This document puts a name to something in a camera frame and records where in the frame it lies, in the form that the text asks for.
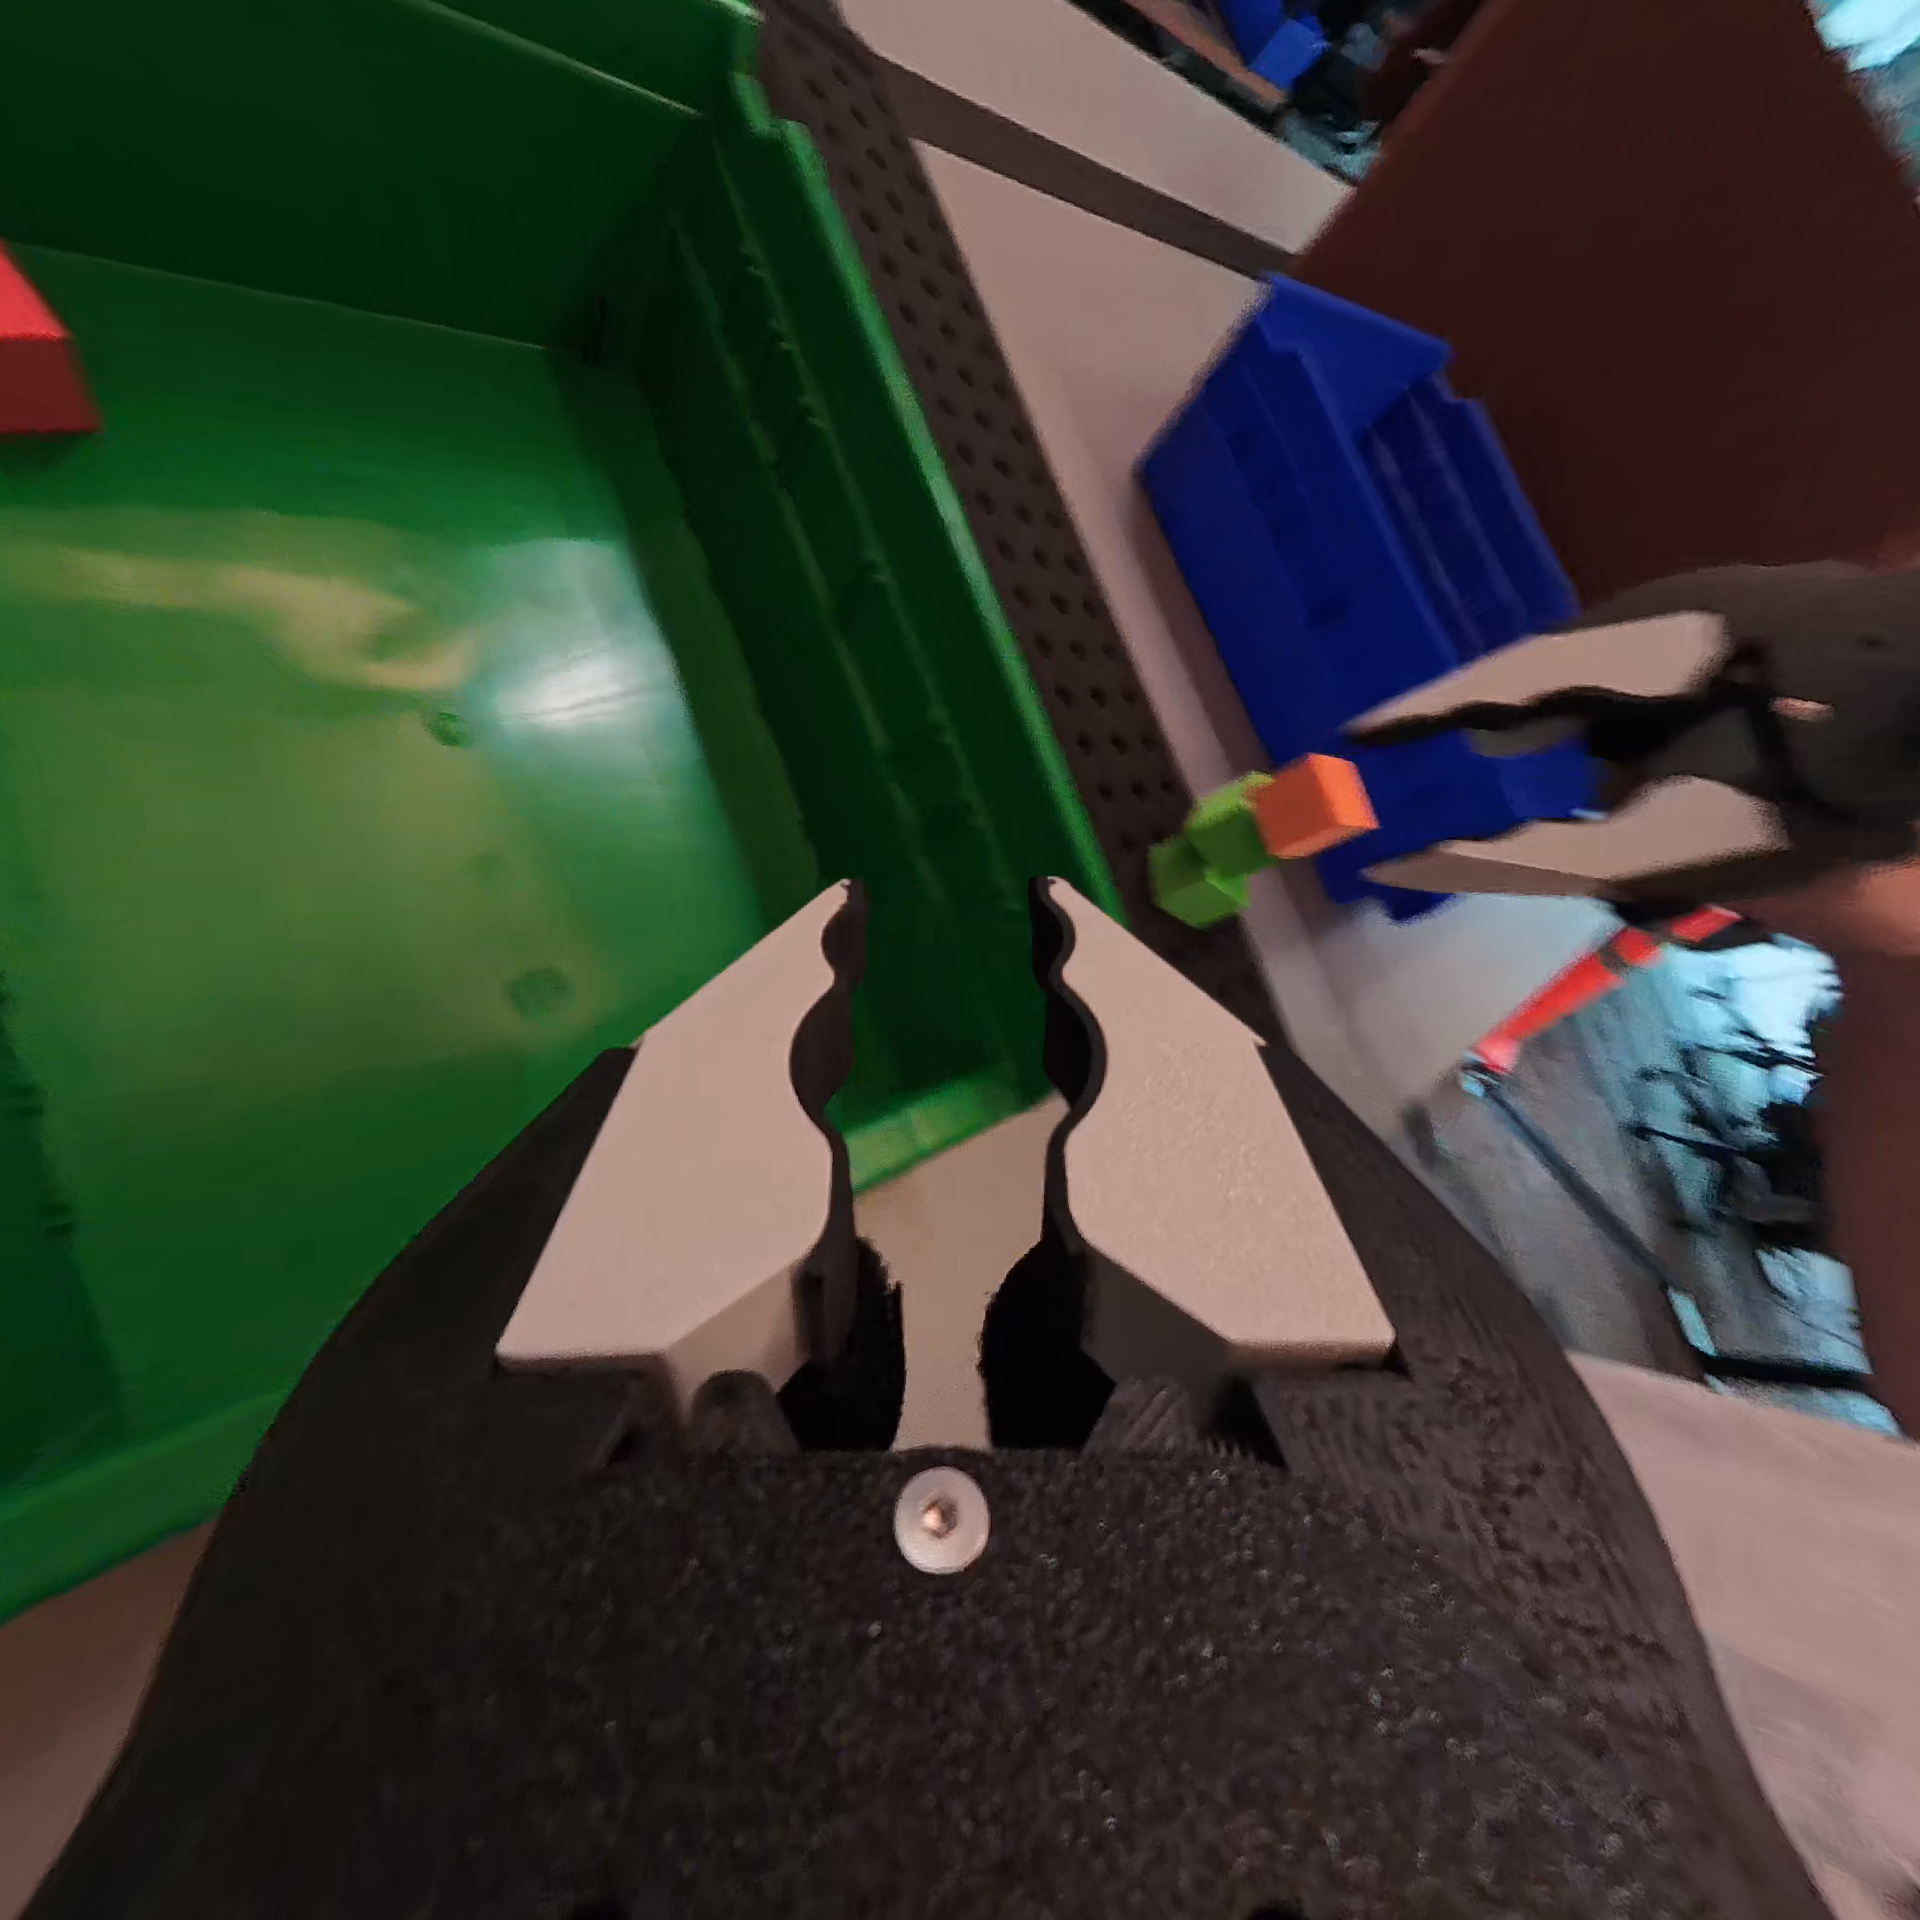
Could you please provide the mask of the orange cube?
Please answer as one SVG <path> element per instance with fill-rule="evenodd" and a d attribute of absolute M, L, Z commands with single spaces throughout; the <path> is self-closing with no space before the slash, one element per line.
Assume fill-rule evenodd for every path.
<path fill-rule="evenodd" d="M 1378 830 L 1360 768 L 1305 754 L 1266 775 L 1250 800 L 1259 850 L 1273 862 L 1319 857 Z"/>

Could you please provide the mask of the red block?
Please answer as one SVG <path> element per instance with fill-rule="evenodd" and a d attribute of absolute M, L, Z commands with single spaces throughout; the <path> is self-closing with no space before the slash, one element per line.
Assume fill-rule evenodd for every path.
<path fill-rule="evenodd" d="M 71 331 L 2 247 L 2 439 L 78 439 L 101 427 Z"/>

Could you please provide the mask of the white desk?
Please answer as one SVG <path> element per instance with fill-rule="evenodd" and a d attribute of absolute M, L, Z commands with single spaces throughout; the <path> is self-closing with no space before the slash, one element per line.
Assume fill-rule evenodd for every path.
<path fill-rule="evenodd" d="M 1134 91 L 1122 91 L 1120 59 L 1097 59 L 1111 98 L 1042 103 L 1029 89 L 1031 128 L 1022 103 L 1015 130 L 1104 160 L 1093 130 L 1067 130 L 1067 107 L 1083 105 L 1088 128 L 1106 137 L 1136 96 L 1157 105 L 1166 96 L 1170 130 L 1143 130 L 1120 181 L 1131 183 L 1131 169 L 1147 185 L 1195 194 L 1186 176 L 1198 181 L 1198 151 L 1230 149 L 1223 110 L 1173 103 L 1170 82 L 1154 91 L 1127 80 Z M 990 167 L 926 139 L 919 155 L 1173 757 L 1186 779 L 1211 784 L 1255 750 L 1255 736 L 1159 528 L 1122 491 L 1147 427 L 1253 283 L 1017 183 L 1006 171 L 1015 158 Z M 1049 304 L 1051 251 L 1058 274 L 1086 283 L 1081 304 L 1138 302 L 1115 313 L 1106 343 L 1074 343 L 1077 309 Z M 1600 914 L 1481 901 L 1417 926 L 1349 923 L 1307 875 L 1259 882 L 1248 937 L 1282 1013 L 1307 1022 L 1307 1063 L 1408 1154 L 1401 1109 L 1465 1111 L 1463 1093 L 1440 1090 L 1440 1067 L 1595 942 Z M 1049 1115 L 1045 1106 L 999 1122 L 862 1202 L 880 1250 L 896 1266 L 921 1262 L 903 1273 L 905 1355 L 921 1367 L 905 1392 L 903 1442 L 987 1438 L 976 1326 L 992 1271 L 1015 1255 L 1017 1227 L 1040 1200 Z M 1566 1287 L 1543 1296 L 1554 1337 L 1582 1349 L 1573 1365 L 1669 1529 L 1687 1595 L 1705 1607 L 1717 1682 L 1733 1689 L 1735 1728 L 1787 1838 L 1838 1915 L 1906 1915 L 1915 1890 L 1895 1895 L 1895 1881 L 1911 1870 L 1915 1886 L 1915 1801 L 1899 1806 L 1915 1792 L 1915 1650 L 1893 1648 L 1893 1625 L 1867 1614 L 1867 1602 L 1893 1605 L 1915 1582 L 1915 1454 L 1890 1465 L 1904 1442 L 1838 1424 L 1838 1397 L 1792 1401 L 1783 1390 L 1742 1387 L 1735 1399 L 1730 1387 L 1678 1383 L 1682 1358 L 1669 1335 L 1625 1310 L 1625 1255 L 1600 1253 L 1600 1230 L 1577 1223 L 1570 1198 L 1547 1195 L 1543 1170 L 1515 1170 L 1515 1191 L 1488 1189 L 1481 1202 L 1467 1170 L 1479 1179 L 1525 1157 L 1490 1143 L 1490 1118 L 1470 1115 L 1456 1131 L 1467 1159 L 1422 1159 L 1424 1179 L 1502 1257 L 1518 1221 L 1545 1237 L 1543 1262 L 1568 1262 Z M 5 1701 L 5 1915 L 23 1913 L 57 1840 L 73 1835 L 87 1792 L 105 1778 L 206 1538 L 208 1527 L 192 1529 L 5 1625 L 5 1694 L 21 1687 Z"/>

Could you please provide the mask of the brown divider panel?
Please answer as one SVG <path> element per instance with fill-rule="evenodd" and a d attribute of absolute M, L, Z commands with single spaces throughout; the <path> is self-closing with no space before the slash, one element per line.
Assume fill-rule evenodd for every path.
<path fill-rule="evenodd" d="M 1915 565 L 1915 201 L 1803 5 L 1483 5 L 1291 270 L 1451 347 L 1589 601 Z"/>

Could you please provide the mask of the red bar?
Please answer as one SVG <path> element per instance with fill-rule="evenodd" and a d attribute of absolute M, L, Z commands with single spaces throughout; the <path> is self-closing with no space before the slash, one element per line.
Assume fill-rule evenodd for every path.
<path fill-rule="evenodd" d="M 1529 1042 L 1595 1006 L 1623 987 L 1627 978 L 1657 965 L 1669 951 L 1730 951 L 1760 937 L 1755 921 L 1717 905 L 1648 926 L 1623 923 L 1600 946 L 1582 953 L 1488 1029 L 1463 1054 L 1461 1065 L 1467 1072 L 1493 1074 L 1495 1079 L 1509 1077 Z"/>

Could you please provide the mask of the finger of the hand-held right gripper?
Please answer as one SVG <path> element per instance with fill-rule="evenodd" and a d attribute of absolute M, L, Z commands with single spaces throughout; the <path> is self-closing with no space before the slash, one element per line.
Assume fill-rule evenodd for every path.
<path fill-rule="evenodd" d="M 1365 871 L 1376 885 L 1438 896 L 1625 901 L 1705 898 L 1701 873 L 1792 848 L 1774 805 L 1680 775 L 1643 786 L 1591 821 L 1525 823 L 1488 839 L 1447 839 Z"/>
<path fill-rule="evenodd" d="M 1431 736 L 1520 752 L 1595 718 L 1694 699 L 1735 654 L 1712 613 L 1675 613 L 1513 640 L 1342 725 L 1362 747 Z"/>

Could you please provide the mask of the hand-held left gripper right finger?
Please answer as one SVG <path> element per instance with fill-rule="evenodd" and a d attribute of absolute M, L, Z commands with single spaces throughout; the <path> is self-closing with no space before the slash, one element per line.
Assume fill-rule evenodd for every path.
<path fill-rule="evenodd" d="M 1063 878 L 1031 887 L 1045 1221 L 1111 1381 L 1378 1371 L 1397 1349 L 1248 1022 Z"/>

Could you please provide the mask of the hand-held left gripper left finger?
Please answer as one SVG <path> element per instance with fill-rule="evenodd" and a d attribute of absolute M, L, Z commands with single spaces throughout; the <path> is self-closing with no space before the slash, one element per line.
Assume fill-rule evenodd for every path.
<path fill-rule="evenodd" d="M 869 903 L 823 887 L 647 1026 L 496 1339 L 514 1374 L 619 1371 L 690 1410 L 713 1376 L 786 1387 L 857 1319 L 848 1145 Z"/>

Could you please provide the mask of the green cube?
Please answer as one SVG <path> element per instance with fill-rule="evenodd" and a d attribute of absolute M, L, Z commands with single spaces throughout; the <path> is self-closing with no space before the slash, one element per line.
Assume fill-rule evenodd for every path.
<path fill-rule="evenodd" d="M 1211 873 L 1243 880 L 1271 862 L 1259 825 L 1259 800 L 1271 784 L 1266 773 L 1241 775 L 1191 805 L 1184 841 Z"/>
<path fill-rule="evenodd" d="M 1147 850 L 1145 882 L 1152 905 L 1189 928 L 1232 921 L 1250 898 L 1250 880 L 1211 866 L 1186 834 L 1163 839 Z"/>

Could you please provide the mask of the person's right forearm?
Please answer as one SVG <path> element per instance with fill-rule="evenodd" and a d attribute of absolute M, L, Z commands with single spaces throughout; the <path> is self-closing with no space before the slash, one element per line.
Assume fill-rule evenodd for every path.
<path fill-rule="evenodd" d="M 1833 962 L 1815 1056 L 1831 1237 L 1854 1278 L 1879 1399 L 1918 1435 L 1918 862 L 1835 871 L 1739 910 Z"/>

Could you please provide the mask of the green plastic bin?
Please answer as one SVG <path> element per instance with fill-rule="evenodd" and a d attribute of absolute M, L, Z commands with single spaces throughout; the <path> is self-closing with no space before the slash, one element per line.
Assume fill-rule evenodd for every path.
<path fill-rule="evenodd" d="M 759 7 L 5 5 L 5 1616 L 830 880 L 855 1182 L 1040 1095 L 1120 901 Z"/>

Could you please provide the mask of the blue plastic bin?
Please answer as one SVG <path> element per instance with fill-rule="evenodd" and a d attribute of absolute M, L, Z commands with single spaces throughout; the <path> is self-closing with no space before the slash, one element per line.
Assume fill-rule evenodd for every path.
<path fill-rule="evenodd" d="M 1422 921 L 1447 896 L 1371 869 L 1595 809 L 1598 763 L 1570 741 L 1486 757 L 1465 736 L 1346 738 L 1577 610 L 1488 414 L 1449 384 L 1447 343 L 1271 277 L 1136 478 L 1264 754 L 1344 757 L 1367 786 L 1378 827 L 1314 859 L 1333 903 Z"/>
<path fill-rule="evenodd" d="M 1319 2 L 1214 2 L 1246 71 L 1275 89 L 1296 82 L 1328 53 Z"/>

